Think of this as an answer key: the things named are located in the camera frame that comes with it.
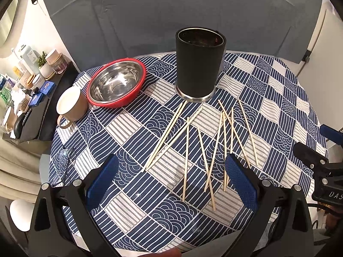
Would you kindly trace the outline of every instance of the round table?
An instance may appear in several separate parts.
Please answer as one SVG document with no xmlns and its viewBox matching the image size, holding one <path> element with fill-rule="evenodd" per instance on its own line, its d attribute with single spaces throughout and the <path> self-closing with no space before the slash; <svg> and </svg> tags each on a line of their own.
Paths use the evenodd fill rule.
<svg viewBox="0 0 343 257">
<path fill-rule="evenodd" d="M 223 191 L 224 146 L 221 132 L 212 171 L 216 211 L 209 190 L 203 191 L 206 171 L 197 127 L 201 130 L 207 162 L 211 163 L 221 115 L 219 99 L 227 112 L 234 108 L 235 129 L 252 165 L 261 179 L 276 186 L 298 183 L 305 195 L 314 189 L 312 171 L 297 160 L 292 148 L 300 141 L 327 156 L 319 121 L 304 89 L 280 59 L 252 54 L 226 53 L 214 97 L 190 127 L 186 200 L 181 201 L 186 151 L 184 133 L 149 171 L 141 172 L 174 112 L 182 102 L 176 95 L 176 54 L 138 57 L 147 77 L 137 98 L 129 105 L 108 109 L 89 107 L 87 114 L 68 129 L 57 127 L 51 149 L 50 182 L 63 174 L 62 148 L 77 158 L 68 169 L 68 181 L 84 178 L 109 153 L 119 159 L 119 173 L 92 215 L 116 248 L 161 252 L 178 246 L 187 251 L 241 229 L 252 214 L 233 188 Z M 74 83 L 83 93 L 90 78 L 101 67 L 80 73 Z M 253 133 L 258 154 L 255 163 L 251 140 L 238 104 L 239 98 Z M 187 103 L 166 142 L 178 132 L 185 119 L 200 104 Z M 226 124 L 227 139 L 230 126 Z M 234 139 L 233 150 L 246 166 Z M 64 209 L 71 231 L 79 234 L 68 208 Z M 275 208 L 271 220 L 278 214 Z"/>
</svg>

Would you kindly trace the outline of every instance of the black cylindrical container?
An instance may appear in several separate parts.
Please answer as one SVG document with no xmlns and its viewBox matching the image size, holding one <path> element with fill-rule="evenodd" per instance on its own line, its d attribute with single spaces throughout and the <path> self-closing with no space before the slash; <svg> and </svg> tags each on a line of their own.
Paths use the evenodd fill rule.
<svg viewBox="0 0 343 257">
<path fill-rule="evenodd" d="M 175 90 L 179 96 L 191 102 L 204 102 L 214 95 L 225 44 L 224 35 L 207 28 L 176 32 Z"/>
</svg>

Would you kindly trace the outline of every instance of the succulent plant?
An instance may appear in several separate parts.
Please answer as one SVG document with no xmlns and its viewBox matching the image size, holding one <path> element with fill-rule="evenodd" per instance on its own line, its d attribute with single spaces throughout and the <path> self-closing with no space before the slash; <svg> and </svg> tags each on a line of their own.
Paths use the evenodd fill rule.
<svg viewBox="0 0 343 257">
<path fill-rule="evenodd" d="M 37 63 L 38 63 L 38 67 L 42 67 L 46 64 L 46 59 L 45 57 L 47 56 L 47 54 L 43 51 L 42 55 L 38 57 L 37 59 Z"/>
</svg>

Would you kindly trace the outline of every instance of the metal base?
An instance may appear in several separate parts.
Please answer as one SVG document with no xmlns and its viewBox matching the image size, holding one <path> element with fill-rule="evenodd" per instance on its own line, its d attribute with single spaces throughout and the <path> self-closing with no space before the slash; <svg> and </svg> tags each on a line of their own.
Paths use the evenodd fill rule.
<svg viewBox="0 0 343 257">
<path fill-rule="evenodd" d="M 189 102 L 198 102 L 198 103 L 201 103 L 201 102 L 208 101 L 208 100 L 210 100 L 210 99 L 213 97 L 213 95 L 214 95 L 214 93 L 215 93 L 215 87 L 214 87 L 213 91 L 212 91 L 210 94 L 208 94 L 208 95 L 206 95 L 206 96 L 204 96 L 204 97 L 202 97 L 202 98 L 193 98 L 193 97 L 190 97 L 190 96 L 184 94 L 183 92 L 181 92 L 180 89 L 179 89 L 179 87 L 177 86 L 177 81 L 176 81 L 176 82 L 175 82 L 175 91 L 176 91 L 176 93 L 177 93 L 181 98 L 183 98 L 184 100 L 187 100 L 187 101 L 189 101 Z"/>
</svg>

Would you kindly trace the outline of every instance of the chopstick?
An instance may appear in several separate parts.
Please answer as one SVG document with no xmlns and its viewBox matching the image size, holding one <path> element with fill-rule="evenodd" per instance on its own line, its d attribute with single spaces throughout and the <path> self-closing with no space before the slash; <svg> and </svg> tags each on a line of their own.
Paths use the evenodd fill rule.
<svg viewBox="0 0 343 257">
<path fill-rule="evenodd" d="M 223 180 L 223 190 L 226 191 L 226 181 L 227 181 L 227 173 L 225 170 L 225 159 L 227 157 L 227 147 L 226 147 L 226 125 L 225 125 L 225 117 L 223 119 L 223 131 L 224 131 L 224 180 Z"/>
<path fill-rule="evenodd" d="M 172 128 L 176 124 L 177 119 L 179 118 L 179 116 L 181 115 L 183 109 L 185 108 L 186 103 L 187 103 L 187 101 L 184 101 L 183 103 L 181 102 L 180 105 L 178 106 L 174 116 L 172 117 L 172 119 L 170 120 L 168 126 L 164 130 L 164 133 L 162 134 L 161 138 L 157 142 L 154 150 L 152 151 L 151 155 L 149 156 L 148 160 L 146 161 L 146 163 L 145 163 L 144 167 L 142 168 L 141 172 L 143 172 L 153 162 L 154 158 L 156 157 L 156 155 L 158 154 L 160 148 L 162 147 L 164 141 L 167 139 L 170 131 L 172 130 Z"/>
<path fill-rule="evenodd" d="M 205 154 L 205 150 L 204 150 L 204 144 L 202 143 L 202 137 L 201 137 L 200 129 L 199 128 L 197 128 L 197 129 L 198 129 L 198 135 L 199 135 L 200 146 L 201 146 L 201 151 L 202 151 L 202 157 L 204 158 L 206 175 L 208 176 L 208 174 L 209 174 L 209 165 L 207 164 L 207 159 L 206 159 L 206 154 Z M 216 208 L 215 208 L 215 201 L 214 201 L 214 195 L 213 195 L 213 188 L 212 188 L 211 180 L 210 180 L 210 183 L 209 183 L 209 187 L 210 187 L 210 194 L 211 194 L 211 200 L 212 200 L 212 207 L 213 207 L 213 210 L 215 211 Z"/>
<path fill-rule="evenodd" d="M 182 192 L 182 202 L 185 201 L 186 198 L 186 187 L 187 187 L 187 170 L 188 170 L 188 146 L 189 146 L 189 124 L 186 130 L 186 158 L 185 158 L 185 174 L 184 174 L 184 189 Z"/>
<path fill-rule="evenodd" d="M 231 121 L 234 124 L 234 108 L 231 108 Z M 233 142 L 234 142 L 234 127 L 231 127 L 231 144 L 230 144 L 230 153 L 233 152 Z M 229 177 L 227 177 L 226 185 L 229 185 Z"/>
<path fill-rule="evenodd" d="M 221 112 L 221 113 L 220 113 L 219 126 L 218 126 L 218 132 L 217 132 L 217 140 L 216 140 L 215 145 L 214 145 L 214 151 L 213 151 L 213 156 L 212 156 L 210 171 L 209 171 L 209 174 L 208 174 L 208 176 L 207 176 L 207 181 L 206 181 L 206 184 L 205 184 L 204 191 L 207 190 L 207 187 L 209 186 L 209 182 L 210 182 L 210 180 L 211 180 L 211 174 L 212 174 L 213 164 L 214 164 L 214 160 L 215 160 L 215 155 L 216 155 L 217 148 L 218 148 L 218 142 L 219 142 L 219 136 L 220 136 L 220 129 L 221 129 L 221 127 L 222 127 L 222 119 L 223 119 L 223 116 L 224 116 L 224 115 L 223 115 L 223 113 Z"/>
<path fill-rule="evenodd" d="M 244 150 L 244 147 L 243 147 L 243 145 L 242 145 L 242 142 L 241 142 L 241 140 L 239 139 L 239 136 L 238 136 L 238 134 L 237 134 L 237 132 L 236 132 L 236 130 L 235 130 L 235 128 L 234 128 L 234 123 L 230 120 L 229 115 L 227 115 L 227 112 L 226 112 L 226 110 L 225 110 L 225 108 L 224 108 L 222 102 L 221 102 L 220 100 L 218 100 L 218 102 L 219 102 L 219 104 L 220 104 L 222 110 L 224 111 L 224 114 L 226 115 L 226 118 L 229 120 L 229 123 L 230 123 L 231 127 L 233 127 L 234 134 L 235 134 L 235 136 L 236 136 L 236 138 L 237 138 L 238 144 L 240 145 L 240 147 L 241 147 L 241 149 L 242 149 L 242 152 L 243 152 L 243 155 L 244 155 L 244 157 L 245 157 L 245 160 L 246 160 L 246 162 L 247 162 L 247 164 L 248 164 L 248 167 L 251 168 L 249 159 L 248 159 L 248 157 L 247 157 L 247 155 L 246 155 L 246 153 L 245 153 L 245 150 Z"/>
<path fill-rule="evenodd" d="M 162 151 L 162 153 L 159 154 L 159 156 L 151 163 L 149 167 L 146 168 L 146 170 L 149 170 L 157 161 L 160 160 L 160 158 L 166 153 L 167 150 L 170 149 L 170 147 L 175 143 L 175 141 L 181 136 L 181 134 L 187 129 L 187 127 L 192 123 L 192 121 L 196 118 L 196 116 L 201 112 L 202 106 L 199 107 L 199 109 L 194 113 L 194 115 L 191 117 L 188 123 L 184 125 L 183 128 L 179 131 L 179 133 L 174 137 L 174 139 L 169 143 L 169 145 Z"/>
<path fill-rule="evenodd" d="M 243 109 L 243 105 L 241 103 L 241 100 L 238 98 L 238 103 L 241 107 L 241 110 L 243 112 L 243 116 L 244 116 L 244 120 L 245 120 L 245 123 L 247 124 L 247 129 L 248 129 L 248 132 L 249 132 L 249 135 L 250 135 L 250 139 L 251 139 L 251 144 L 253 145 L 253 151 L 254 151 L 254 156 L 255 156 L 255 161 L 256 161 L 256 166 L 258 166 L 258 158 L 257 158 L 257 153 L 256 153 L 256 149 L 255 149 L 255 144 L 254 144 L 254 139 L 253 139 L 253 134 L 250 130 L 250 125 L 248 123 L 248 119 L 247 119 L 247 116 L 245 115 L 245 111 Z"/>
</svg>

